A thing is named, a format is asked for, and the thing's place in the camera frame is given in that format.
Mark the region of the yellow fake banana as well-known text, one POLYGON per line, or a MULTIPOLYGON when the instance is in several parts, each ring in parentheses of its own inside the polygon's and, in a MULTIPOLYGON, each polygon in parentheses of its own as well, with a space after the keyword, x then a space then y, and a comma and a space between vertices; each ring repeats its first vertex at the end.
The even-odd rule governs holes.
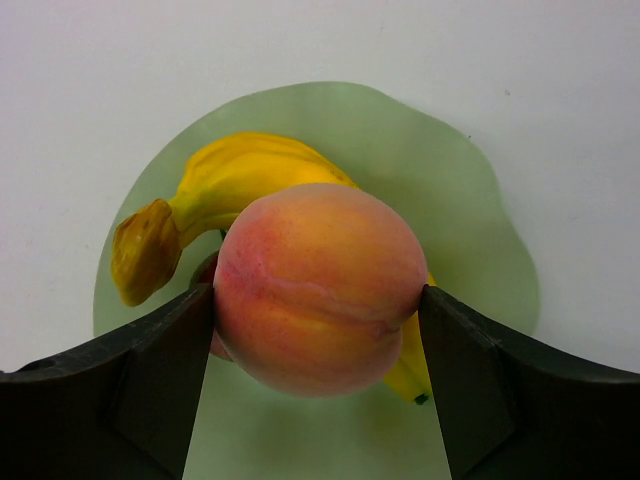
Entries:
MULTIPOLYGON (((122 302, 129 306, 144 303, 174 276, 182 253, 194 240, 213 230, 223 231, 225 240, 234 221, 252 202, 316 183, 362 190, 320 153, 291 138, 240 132, 203 147, 187 161, 173 197, 153 200, 117 226, 110 268, 122 302)), ((212 285, 219 251, 202 271, 212 285)), ((396 363, 378 381, 410 402, 431 390, 421 347, 416 311, 403 326, 396 363)), ((217 335, 216 314, 210 351, 235 363, 217 335)))

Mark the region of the fake peach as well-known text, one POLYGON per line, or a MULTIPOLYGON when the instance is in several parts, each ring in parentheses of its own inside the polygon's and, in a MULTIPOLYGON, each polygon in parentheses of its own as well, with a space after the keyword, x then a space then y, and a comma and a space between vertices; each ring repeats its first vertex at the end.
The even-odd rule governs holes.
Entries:
POLYGON ((290 187, 230 227, 213 280, 216 332, 274 390, 349 395, 396 363, 426 281, 416 234, 384 202, 334 184, 290 187))

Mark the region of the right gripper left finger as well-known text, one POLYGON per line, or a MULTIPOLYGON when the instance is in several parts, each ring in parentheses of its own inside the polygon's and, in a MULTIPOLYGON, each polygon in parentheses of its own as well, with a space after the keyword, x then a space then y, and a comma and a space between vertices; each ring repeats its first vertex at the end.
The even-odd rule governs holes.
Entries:
POLYGON ((1 375, 4 479, 180 479, 213 333, 213 290, 1 375))

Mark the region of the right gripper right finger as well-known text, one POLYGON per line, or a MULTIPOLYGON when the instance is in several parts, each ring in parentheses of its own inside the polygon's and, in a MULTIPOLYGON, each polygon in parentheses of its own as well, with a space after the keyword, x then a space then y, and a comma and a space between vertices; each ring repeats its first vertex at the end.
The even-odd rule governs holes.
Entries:
POLYGON ((636 479, 639 376, 424 288, 420 333, 454 479, 636 479))

